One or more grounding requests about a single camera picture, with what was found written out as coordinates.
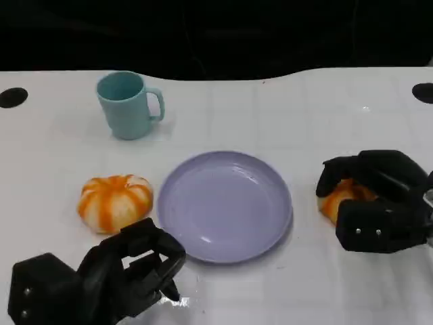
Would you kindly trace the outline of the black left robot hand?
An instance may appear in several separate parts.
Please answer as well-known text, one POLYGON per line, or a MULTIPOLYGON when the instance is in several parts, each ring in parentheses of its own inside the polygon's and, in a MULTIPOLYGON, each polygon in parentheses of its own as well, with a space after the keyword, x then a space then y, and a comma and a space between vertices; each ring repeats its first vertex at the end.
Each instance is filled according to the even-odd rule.
POLYGON ((94 246, 77 270, 83 280, 81 323, 117 324, 162 297, 179 301, 173 278, 185 259, 183 246, 149 218, 122 228, 94 246))

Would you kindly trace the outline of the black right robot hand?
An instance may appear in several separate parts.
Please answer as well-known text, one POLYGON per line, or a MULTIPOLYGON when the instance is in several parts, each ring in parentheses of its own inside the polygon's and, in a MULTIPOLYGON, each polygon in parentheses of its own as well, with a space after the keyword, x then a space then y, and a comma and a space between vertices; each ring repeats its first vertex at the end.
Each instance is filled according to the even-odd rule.
POLYGON ((432 188, 432 174, 398 150, 363 150, 355 156, 339 156, 323 163, 316 195, 331 194, 344 179, 352 179, 390 202, 421 198, 432 188))

